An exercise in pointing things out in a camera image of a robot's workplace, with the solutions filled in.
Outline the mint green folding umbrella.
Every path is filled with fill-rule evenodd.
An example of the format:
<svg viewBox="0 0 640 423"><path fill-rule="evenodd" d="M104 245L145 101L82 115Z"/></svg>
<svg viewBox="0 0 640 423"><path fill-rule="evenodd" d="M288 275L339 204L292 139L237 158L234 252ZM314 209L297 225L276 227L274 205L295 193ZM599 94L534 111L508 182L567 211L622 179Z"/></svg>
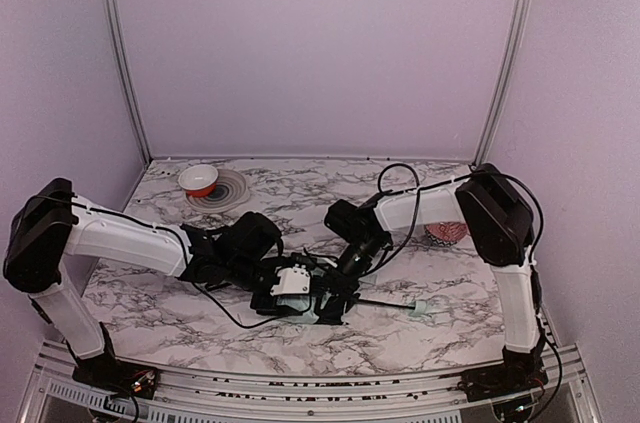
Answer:
<svg viewBox="0 0 640 423"><path fill-rule="evenodd" d="M343 316L354 306L364 305L405 311L410 317L422 317L430 311L425 300L409 304L391 303L363 298L359 293L349 298L335 295L286 295L275 298L276 310L288 323L340 326Z"/></svg>

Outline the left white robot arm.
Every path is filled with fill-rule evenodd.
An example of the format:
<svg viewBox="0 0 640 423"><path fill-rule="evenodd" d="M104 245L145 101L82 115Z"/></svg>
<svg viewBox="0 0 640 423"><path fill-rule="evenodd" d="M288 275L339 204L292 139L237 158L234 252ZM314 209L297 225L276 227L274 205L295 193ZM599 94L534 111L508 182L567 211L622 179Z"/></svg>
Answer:
<svg viewBox="0 0 640 423"><path fill-rule="evenodd" d="M75 381L151 399L158 369L116 357L108 330L69 282L64 257L134 265L198 288L252 287L266 280L259 273L262 258L282 247L281 231L260 213L247 212L213 230L163 226L97 206L75 194L69 180L55 178L14 216L3 276L62 334L75 361Z"/></svg>

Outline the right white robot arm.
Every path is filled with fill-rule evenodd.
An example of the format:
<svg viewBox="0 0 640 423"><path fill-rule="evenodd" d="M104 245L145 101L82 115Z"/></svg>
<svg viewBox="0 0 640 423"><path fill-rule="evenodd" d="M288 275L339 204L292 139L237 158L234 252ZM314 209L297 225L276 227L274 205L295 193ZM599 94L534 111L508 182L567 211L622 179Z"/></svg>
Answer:
<svg viewBox="0 0 640 423"><path fill-rule="evenodd" d="M383 190L356 206L332 204L327 228L347 244L327 280L336 298L354 296L360 279L381 269L396 255L391 235L418 225L462 223L476 253L494 275L505 327L502 360L466 370L458 385L470 401L528 391L547 383L542 351L546 338L539 310L541 287L534 250L543 216L526 186L491 164L469 174L408 190Z"/></svg>

